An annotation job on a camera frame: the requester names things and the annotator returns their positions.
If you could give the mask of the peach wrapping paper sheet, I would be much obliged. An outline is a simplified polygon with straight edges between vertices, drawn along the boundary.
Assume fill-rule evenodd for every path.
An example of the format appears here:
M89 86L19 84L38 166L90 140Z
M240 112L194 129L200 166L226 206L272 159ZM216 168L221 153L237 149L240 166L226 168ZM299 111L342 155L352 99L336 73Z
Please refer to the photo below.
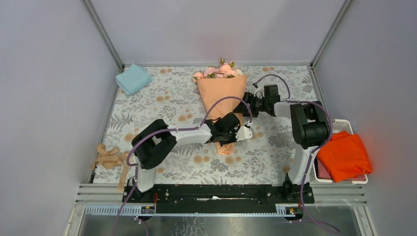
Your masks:
M197 87L206 111L212 105L224 97L229 97L218 103L208 115L208 119L222 118L232 112L240 100L236 97L243 98L246 90L246 75L238 75L233 78L205 78L197 81Z

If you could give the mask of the pile of fake flowers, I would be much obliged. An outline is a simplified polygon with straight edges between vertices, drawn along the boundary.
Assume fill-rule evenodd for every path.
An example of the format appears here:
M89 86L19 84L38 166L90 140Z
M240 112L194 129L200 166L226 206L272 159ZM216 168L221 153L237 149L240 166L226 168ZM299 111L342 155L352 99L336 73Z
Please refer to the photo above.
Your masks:
M197 82L202 79L213 79L213 78L235 78L242 76L244 73L235 66L235 62L226 62L225 59L220 59L218 66L210 66L204 71L198 71L192 75L192 81Z

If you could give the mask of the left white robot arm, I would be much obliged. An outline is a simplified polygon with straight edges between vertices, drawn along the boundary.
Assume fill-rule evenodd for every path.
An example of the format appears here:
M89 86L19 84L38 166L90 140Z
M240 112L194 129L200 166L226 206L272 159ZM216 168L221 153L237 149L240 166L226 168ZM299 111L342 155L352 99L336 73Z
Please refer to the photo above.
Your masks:
M155 172L176 146L218 143L221 146L253 137L253 129L241 125L239 118L228 113L217 120L206 119L197 126L175 127L157 119L132 140L129 156L136 159L134 196L140 202L152 197Z

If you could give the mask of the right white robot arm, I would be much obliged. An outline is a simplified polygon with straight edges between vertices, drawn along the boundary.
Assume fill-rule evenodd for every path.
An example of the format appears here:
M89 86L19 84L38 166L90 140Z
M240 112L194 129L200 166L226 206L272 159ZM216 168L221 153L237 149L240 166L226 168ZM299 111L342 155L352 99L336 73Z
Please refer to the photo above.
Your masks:
M297 149L291 169L283 182L282 196L293 203L307 189L311 165L317 151L332 134L329 113L320 101L284 101L277 85L265 85L261 97L245 92L242 102L233 110L245 117L257 117L260 112L291 120L292 134Z

